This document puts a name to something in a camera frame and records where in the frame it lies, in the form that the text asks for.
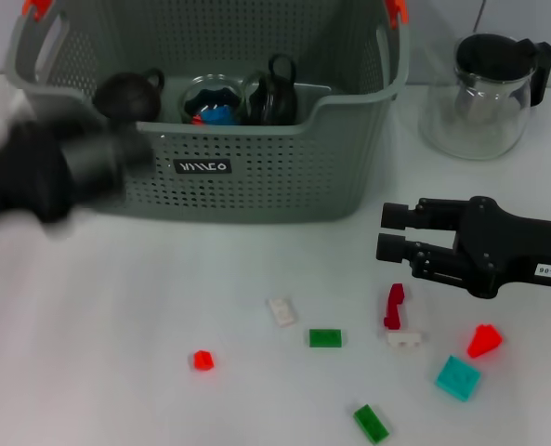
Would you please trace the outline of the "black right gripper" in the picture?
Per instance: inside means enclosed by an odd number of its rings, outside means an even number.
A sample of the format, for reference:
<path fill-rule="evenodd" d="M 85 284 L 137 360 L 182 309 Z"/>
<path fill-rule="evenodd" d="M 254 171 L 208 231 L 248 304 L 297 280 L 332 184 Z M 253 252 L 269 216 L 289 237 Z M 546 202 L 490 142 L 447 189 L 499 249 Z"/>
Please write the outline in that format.
<path fill-rule="evenodd" d="M 414 209 L 385 203 L 381 227 L 457 230 L 458 251 L 473 264 L 466 289 L 475 297 L 495 298 L 501 286 L 513 282 L 551 287 L 551 221 L 509 214 L 493 199 L 421 198 Z M 454 251 L 404 236 L 379 234 L 376 258 L 406 260 L 415 278 L 461 278 L 461 257 Z"/>

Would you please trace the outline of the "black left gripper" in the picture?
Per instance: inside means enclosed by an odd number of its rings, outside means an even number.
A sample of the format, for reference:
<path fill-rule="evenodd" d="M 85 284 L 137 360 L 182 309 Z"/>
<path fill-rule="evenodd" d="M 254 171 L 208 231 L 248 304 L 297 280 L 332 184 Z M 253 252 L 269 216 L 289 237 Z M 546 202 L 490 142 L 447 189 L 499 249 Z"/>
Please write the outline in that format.
<path fill-rule="evenodd" d="M 132 125 L 65 120 L 60 142 L 36 122 L 14 125 L 0 147 L 0 214 L 27 211 L 44 224 L 58 222 L 76 203 L 120 195 L 126 174 L 152 169 L 153 159 L 149 140 Z"/>

